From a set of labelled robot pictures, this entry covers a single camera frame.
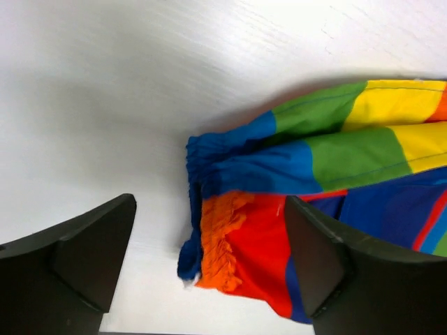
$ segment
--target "white wood grain surface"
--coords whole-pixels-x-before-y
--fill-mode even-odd
[[[447,75],[437,0],[16,0],[0,20],[0,242],[134,193],[110,332],[312,334],[182,288],[187,137],[309,88]]]

